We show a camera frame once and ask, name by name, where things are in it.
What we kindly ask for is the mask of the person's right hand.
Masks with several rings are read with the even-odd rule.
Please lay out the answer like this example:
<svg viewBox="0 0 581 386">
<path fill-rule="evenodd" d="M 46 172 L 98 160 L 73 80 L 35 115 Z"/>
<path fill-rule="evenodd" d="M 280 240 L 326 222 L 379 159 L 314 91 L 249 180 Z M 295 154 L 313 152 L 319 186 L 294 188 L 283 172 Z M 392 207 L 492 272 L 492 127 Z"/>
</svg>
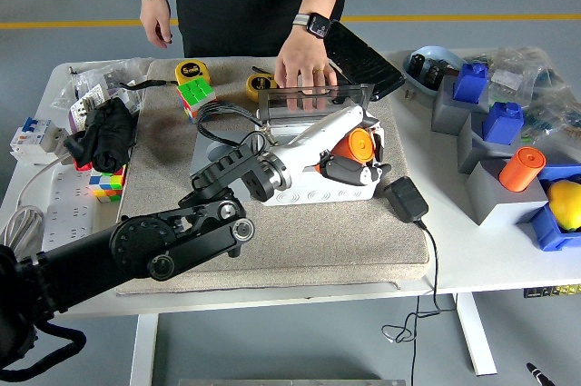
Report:
<svg viewBox="0 0 581 386">
<path fill-rule="evenodd" d="M 140 21 L 147 40 L 160 48 L 172 43 L 171 12 L 167 0 L 142 0 Z"/>
</svg>

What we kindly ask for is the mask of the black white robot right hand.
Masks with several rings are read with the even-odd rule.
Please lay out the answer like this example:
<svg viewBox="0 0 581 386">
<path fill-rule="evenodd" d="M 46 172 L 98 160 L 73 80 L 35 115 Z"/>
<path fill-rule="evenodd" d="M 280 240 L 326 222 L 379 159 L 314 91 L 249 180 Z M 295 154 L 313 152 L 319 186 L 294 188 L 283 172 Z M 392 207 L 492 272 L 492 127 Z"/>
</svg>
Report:
<svg viewBox="0 0 581 386">
<path fill-rule="evenodd" d="M 528 362 L 526 366 L 540 386 L 555 386 L 555 384 L 536 365 Z"/>
</svg>

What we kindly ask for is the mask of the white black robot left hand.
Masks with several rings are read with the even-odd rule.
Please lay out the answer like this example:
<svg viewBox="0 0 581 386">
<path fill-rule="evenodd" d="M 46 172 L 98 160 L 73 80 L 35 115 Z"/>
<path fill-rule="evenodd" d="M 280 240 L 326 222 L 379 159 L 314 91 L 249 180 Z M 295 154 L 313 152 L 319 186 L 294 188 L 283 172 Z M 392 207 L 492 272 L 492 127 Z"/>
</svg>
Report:
<svg viewBox="0 0 581 386">
<path fill-rule="evenodd" d="M 291 188 L 308 167 L 336 183 L 375 185 L 385 171 L 383 144 L 379 119 L 358 105 L 348 106 L 311 125 L 289 143 L 271 148 L 270 164 L 280 177 L 275 188 Z"/>
</svg>

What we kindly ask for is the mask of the person's left hand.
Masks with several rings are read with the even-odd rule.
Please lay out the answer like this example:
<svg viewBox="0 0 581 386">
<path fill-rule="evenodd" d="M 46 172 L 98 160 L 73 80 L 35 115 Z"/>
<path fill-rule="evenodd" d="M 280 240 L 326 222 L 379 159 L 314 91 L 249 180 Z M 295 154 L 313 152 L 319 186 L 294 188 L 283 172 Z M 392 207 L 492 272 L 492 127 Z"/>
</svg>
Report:
<svg viewBox="0 0 581 386">
<path fill-rule="evenodd" d="M 336 86 L 322 39 L 295 25 L 283 43 L 275 64 L 274 80 L 279 88 Z"/>
</svg>

